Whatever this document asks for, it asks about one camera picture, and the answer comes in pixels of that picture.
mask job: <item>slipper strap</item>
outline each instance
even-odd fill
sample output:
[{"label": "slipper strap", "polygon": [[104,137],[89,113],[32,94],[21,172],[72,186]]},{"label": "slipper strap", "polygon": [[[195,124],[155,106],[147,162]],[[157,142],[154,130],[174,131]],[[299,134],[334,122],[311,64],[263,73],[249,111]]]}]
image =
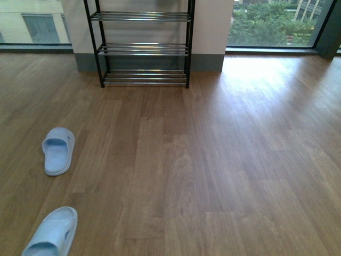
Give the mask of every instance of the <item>slipper strap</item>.
[{"label": "slipper strap", "polygon": [[71,135],[70,131],[62,128],[62,127],[56,127],[53,128],[52,130],[49,131],[49,133],[46,135],[45,140],[43,141],[43,152],[46,153],[47,150],[47,141],[51,139],[60,139],[64,141],[68,147],[68,151],[70,150],[70,140],[71,140]]},{"label": "slipper strap", "polygon": [[41,243],[49,243],[56,247],[58,255],[63,251],[70,231],[72,229],[72,221],[63,222],[61,220],[43,221],[29,242],[27,248]]}]

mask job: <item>tree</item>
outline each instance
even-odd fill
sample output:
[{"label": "tree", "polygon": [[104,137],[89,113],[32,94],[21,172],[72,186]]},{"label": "tree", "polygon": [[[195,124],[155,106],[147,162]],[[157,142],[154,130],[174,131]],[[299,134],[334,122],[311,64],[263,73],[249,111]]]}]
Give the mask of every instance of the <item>tree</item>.
[{"label": "tree", "polygon": [[233,13],[229,46],[306,46],[315,21],[296,21],[290,2],[256,3]]}]

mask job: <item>slide sandal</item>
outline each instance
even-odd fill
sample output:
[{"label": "slide sandal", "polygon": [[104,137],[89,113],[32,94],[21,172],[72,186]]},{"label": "slide sandal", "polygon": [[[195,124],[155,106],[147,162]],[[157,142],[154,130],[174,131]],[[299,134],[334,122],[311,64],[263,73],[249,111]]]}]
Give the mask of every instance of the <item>slide sandal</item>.
[{"label": "slide sandal", "polygon": [[53,128],[47,134],[42,146],[47,175],[61,175],[70,168],[75,147],[75,136],[71,131],[63,127]]},{"label": "slide sandal", "polygon": [[64,206],[51,212],[39,225],[21,256],[67,256],[77,228],[77,212]]}]

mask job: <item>glass window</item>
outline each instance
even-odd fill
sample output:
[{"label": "glass window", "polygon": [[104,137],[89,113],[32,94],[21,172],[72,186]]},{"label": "glass window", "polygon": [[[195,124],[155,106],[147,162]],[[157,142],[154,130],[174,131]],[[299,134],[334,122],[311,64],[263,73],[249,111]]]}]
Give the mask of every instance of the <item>glass window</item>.
[{"label": "glass window", "polygon": [[52,15],[22,15],[32,41],[36,44],[59,44]]},{"label": "glass window", "polygon": [[70,44],[60,0],[0,1],[6,44]]},{"label": "glass window", "polygon": [[318,34],[314,31],[316,22],[326,18],[318,8],[324,1],[239,1],[233,10],[227,46],[312,47]]}]

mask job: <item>baseboard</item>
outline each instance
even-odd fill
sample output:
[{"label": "baseboard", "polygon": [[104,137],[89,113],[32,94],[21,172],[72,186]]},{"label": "baseboard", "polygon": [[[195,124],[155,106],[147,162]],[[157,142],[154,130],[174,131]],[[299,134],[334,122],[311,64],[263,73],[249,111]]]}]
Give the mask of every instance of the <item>baseboard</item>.
[{"label": "baseboard", "polygon": [[[79,71],[97,71],[95,56],[91,53],[75,53]],[[222,71],[223,54],[192,54],[192,71]],[[183,57],[119,57],[109,60],[111,68],[120,69],[182,69]],[[105,59],[100,57],[100,65],[105,70]]]}]

